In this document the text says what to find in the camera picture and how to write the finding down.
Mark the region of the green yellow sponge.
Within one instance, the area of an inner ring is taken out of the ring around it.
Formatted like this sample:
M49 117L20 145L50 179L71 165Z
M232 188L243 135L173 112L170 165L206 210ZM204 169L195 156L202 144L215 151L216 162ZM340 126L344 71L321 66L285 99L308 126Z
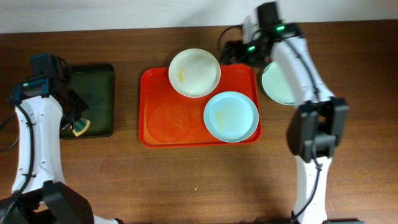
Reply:
M88 128L90 127L90 121L87 119L79 119L78 121L75 121L74 124L72 125L72 132L73 134L78 137L81 136L83 133L85 133Z

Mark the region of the mint green plate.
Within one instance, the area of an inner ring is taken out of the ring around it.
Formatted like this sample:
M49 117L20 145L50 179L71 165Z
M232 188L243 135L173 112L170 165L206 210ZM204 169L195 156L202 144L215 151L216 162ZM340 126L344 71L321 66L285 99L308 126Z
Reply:
M271 62L263 71L261 85L266 95L282 105L294 105L295 100L279 64Z

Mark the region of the white plate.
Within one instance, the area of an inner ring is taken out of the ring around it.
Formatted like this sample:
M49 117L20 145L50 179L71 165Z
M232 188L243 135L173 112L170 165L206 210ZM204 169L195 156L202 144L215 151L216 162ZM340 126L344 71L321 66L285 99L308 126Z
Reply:
M200 98L209 95L218 86L221 67L208 51L187 49L172 59L168 74L175 91L189 98Z

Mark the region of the light blue plate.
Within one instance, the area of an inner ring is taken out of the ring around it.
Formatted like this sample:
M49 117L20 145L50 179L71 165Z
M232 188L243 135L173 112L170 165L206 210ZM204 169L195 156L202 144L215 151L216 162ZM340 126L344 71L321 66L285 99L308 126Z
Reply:
M236 91L213 96L206 104L203 121L208 132L220 141L243 142L259 126L259 112L254 102Z

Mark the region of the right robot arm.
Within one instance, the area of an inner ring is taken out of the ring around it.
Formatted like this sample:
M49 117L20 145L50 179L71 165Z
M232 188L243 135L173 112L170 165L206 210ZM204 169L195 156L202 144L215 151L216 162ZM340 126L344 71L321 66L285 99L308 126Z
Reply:
M296 111L287 144L297 165L297 196L287 224L331 223L325 208L328 171L343 139L349 106L321 79L298 24L284 23L277 3L256 8L257 21L238 25L243 38L218 44L220 61L252 67L278 63L293 93Z

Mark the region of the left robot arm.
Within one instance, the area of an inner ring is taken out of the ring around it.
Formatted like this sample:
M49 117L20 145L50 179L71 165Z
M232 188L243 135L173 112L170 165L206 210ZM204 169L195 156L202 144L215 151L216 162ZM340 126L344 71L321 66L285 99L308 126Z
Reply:
M71 66L54 54L30 59L33 75L13 86L8 101L19 124L19 158L11 196L1 200L1 223L121 223L93 213L65 181L60 133L80 136L90 127L87 103L68 86Z

